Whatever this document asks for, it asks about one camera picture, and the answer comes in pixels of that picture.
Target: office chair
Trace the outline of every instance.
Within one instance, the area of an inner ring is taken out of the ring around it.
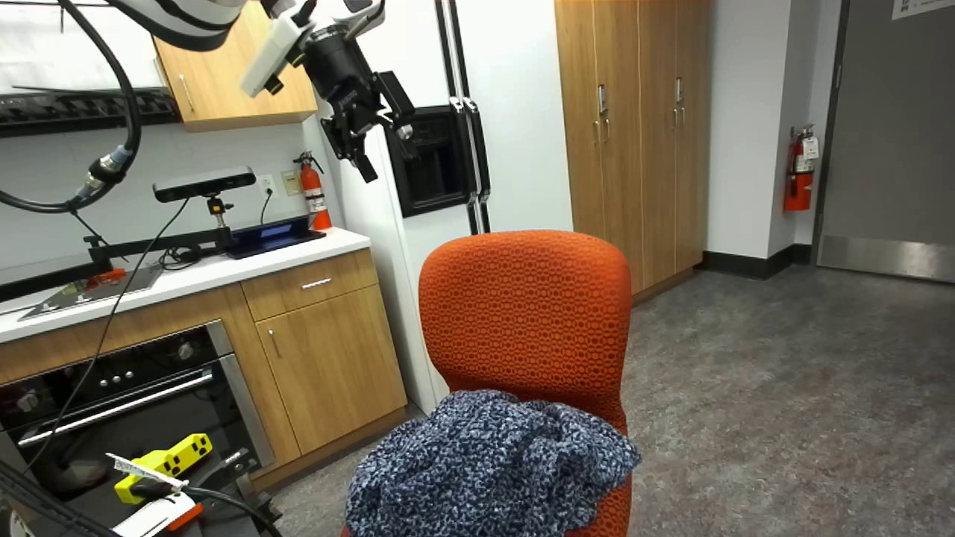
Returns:
[[[622,371],[629,273],[583,234],[489,234],[437,247],[422,270],[422,330],[452,391],[500,389],[570,404],[628,435]],[[629,480],[576,537],[625,537]]]

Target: wooden cabinet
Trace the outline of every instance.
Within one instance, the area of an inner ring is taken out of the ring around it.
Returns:
[[[306,68],[283,68],[279,95],[246,95],[238,82],[270,37],[259,4],[246,4],[229,39],[215,51],[182,51],[155,43],[179,116],[189,130],[228,130],[306,119],[316,112],[316,94]]]
[[[394,426],[406,391],[370,250],[119,315],[104,352],[225,322],[273,444],[258,486]],[[0,385],[91,361],[104,319],[0,346]]]
[[[710,0],[559,0],[573,228],[647,295],[701,261]]]
[[[368,255],[250,280],[246,295],[303,455],[406,407]]]

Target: door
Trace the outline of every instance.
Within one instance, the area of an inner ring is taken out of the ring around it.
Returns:
[[[705,261],[710,173],[710,22],[713,0],[674,0],[677,9],[677,270]]]
[[[559,0],[573,231],[646,261],[638,207],[638,4]],[[634,286],[646,273],[629,264]]]
[[[674,0],[638,0],[638,188],[646,256],[643,280],[656,286],[677,265],[677,9]]]
[[[817,264],[955,283],[955,9],[850,0]]]
[[[306,455],[406,407],[377,286],[258,330]]]

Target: cabinet handle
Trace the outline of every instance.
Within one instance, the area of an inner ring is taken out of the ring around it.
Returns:
[[[686,122],[686,85],[674,77],[674,122]]]
[[[319,280],[307,280],[307,283],[303,283],[298,291],[319,291],[319,286],[329,286],[331,283],[331,279],[319,279]]]
[[[279,344],[276,344],[276,333],[273,333],[273,325],[270,325],[270,340],[273,340],[273,350],[276,350],[276,359],[280,359],[280,350],[279,350]]]
[[[608,127],[608,95],[605,95],[605,85],[597,85],[597,119],[594,127]]]

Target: oven door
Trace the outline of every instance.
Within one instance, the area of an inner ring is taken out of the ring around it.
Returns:
[[[134,398],[116,398],[95,409],[76,409],[64,425],[7,431],[7,450],[41,489],[92,514],[104,525],[122,522],[134,507],[119,506],[115,483],[122,480],[104,455],[138,461],[165,450],[192,432],[212,438],[212,455],[182,479],[203,474],[225,458],[247,450],[247,473],[270,464],[259,418],[250,407],[234,356],[153,385]]]

